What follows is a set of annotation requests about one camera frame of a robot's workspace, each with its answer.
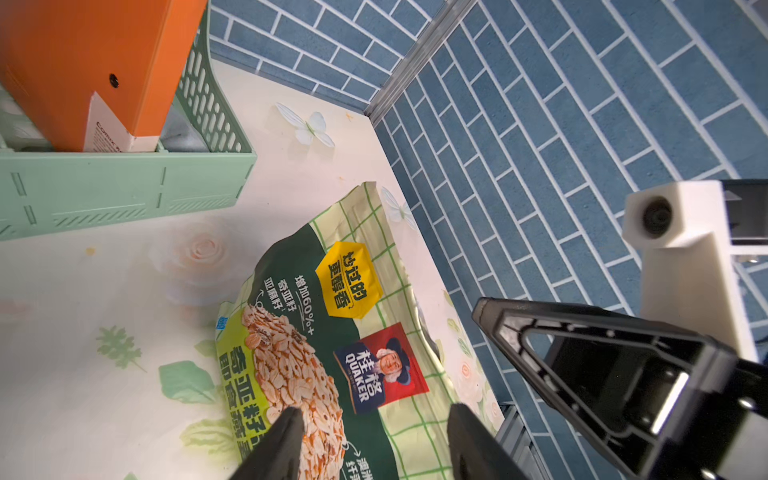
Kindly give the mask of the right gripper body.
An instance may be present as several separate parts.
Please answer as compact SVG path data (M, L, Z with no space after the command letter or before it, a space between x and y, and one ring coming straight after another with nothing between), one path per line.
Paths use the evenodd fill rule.
M710 398L702 475L767 477L767 367L741 360L724 389Z

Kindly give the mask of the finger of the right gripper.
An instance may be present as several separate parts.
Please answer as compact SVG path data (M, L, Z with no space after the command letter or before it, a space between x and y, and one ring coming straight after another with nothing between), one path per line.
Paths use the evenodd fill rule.
M727 345L598 307L483 297L473 321L520 375L633 479L734 479Z

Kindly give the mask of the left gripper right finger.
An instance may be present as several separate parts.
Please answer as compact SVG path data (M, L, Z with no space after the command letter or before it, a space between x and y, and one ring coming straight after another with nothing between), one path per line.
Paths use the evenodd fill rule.
M467 405L450 407L447 433L454 479L527 479Z

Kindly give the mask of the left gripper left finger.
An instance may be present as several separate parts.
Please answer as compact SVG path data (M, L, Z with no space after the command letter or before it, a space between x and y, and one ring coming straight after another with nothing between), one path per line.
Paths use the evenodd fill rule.
M230 479L296 480L304 431L301 410L286 408Z

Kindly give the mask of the green oats bag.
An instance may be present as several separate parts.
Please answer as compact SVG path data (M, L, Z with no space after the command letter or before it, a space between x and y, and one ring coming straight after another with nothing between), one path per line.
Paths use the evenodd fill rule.
M301 479L446 479L462 403L503 414L450 300L430 331L372 182L272 245L221 307L216 353L236 450L298 409Z

